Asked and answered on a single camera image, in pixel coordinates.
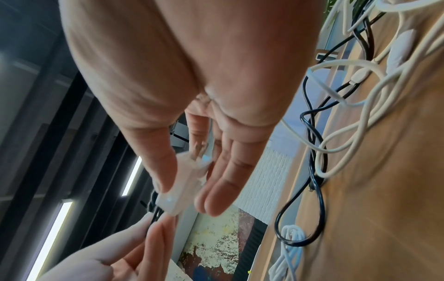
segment black cable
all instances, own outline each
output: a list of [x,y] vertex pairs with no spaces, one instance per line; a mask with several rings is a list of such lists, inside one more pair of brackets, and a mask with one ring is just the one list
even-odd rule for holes
[[[360,15],[364,11],[365,7],[370,3],[369,0],[364,1],[363,4],[358,9],[358,12],[354,16],[353,24],[359,19]],[[374,56],[375,51],[375,45],[374,45],[374,38],[373,33],[371,31],[371,25],[377,22],[385,13],[379,13],[372,21],[369,21],[368,18],[364,20],[364,28],[356,31],[356,29],[353,31],[353,36],[349,36],[348,38],[344,39],[342,42],[334,46],[330,51],[328,51],[318,63],[322,63],[330,54],[332,54],[335,50],[340,48],[345,43],[352,40],[354,37],[359,41],[361,47],[363,48],[363,52],[365,55],[365,58],[367,60],[371,60]],[[363,31],[366,32],[368,42],[364,40],[364,38],[360,35]],[[311,102],[308,98],[307,91],[306,91],[306,85],[307,85],[308,77],[305,77],[303,83],[302,83],[302,93],[304,96],[304,99],[307,103],[307,107],[309,108],[308,111],[303,112],[300,116],[303,123],[307,126],[307,136],[309,142],[312,144],[315,144],[316,139],[319,140],[321,143],[323,141],[322,135],[316,130],[315,128],[315,116],[317,113],[327,110],[335,105],[338,104],[338,101],[332,102],[329,105],[325,106],[327,102],[330,100],[330,97],[327,97],[324,99],[324,101],[319,105],[317,109],[313,109]],[[340,86],[336,91],[339,92],[343,89],[345,89],[347,86],[349,86],[350,83],[346,83],[342,86]],[[353,85],[353,87],[343,96],[344,98],[349,97],[352,95],[356,89],[359,87],[360,83]],[[310,115],[310,119],[306,120],[305,116]],[[276,233],[276,236],[278,239],[283,242],[284,244],[291,246],[291,247],[304,247],[309,244],[311,244],[313,241],[315,241],[319,235],[322,233],[322,231],[325,228],[325,221],[326,221],[326,211],[325,211],[325,203],[321,192],[321,185],[324,182],[323,178],[318,177],[315,174],[315,151],[311,150],[309,160],[308,160],[308,169],[309,169],[309,178],[306,179],[306,181],[302,184],[302,187],[297,191],[297,193],[282,207],[282,209],[279,211],[279,213],[276,216],[275,224],[274,224],[274,230]],[[328,163],[328,156],[326,153],[323,154],[323,163],[322,163],[322,170],[327,170],[327,163]],[[292,241],[284,238],[280,231],[279,231],[279,221],[282,218],[285,211],[289,208],[289,206],[302,194],[302,192],[305,190],[307,186],[311,186],[312,189],[316,192],[318,203],[320,207],[320,213],[319,213],[319,222],[315,229],[315,231],[307,238],[300,240],[300,241]]]

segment hand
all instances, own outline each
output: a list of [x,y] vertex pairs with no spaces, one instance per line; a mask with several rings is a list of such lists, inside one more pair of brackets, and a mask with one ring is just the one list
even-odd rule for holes
[[161,192],[177,162],[168,126],[216,139],[197,197],[217,216],[236,199],[312,60],[321,1],[60,0],[73,58]]
[[70,255],[39,281],[165,280],[177,220],[164,214],[147,233],[152,217]]

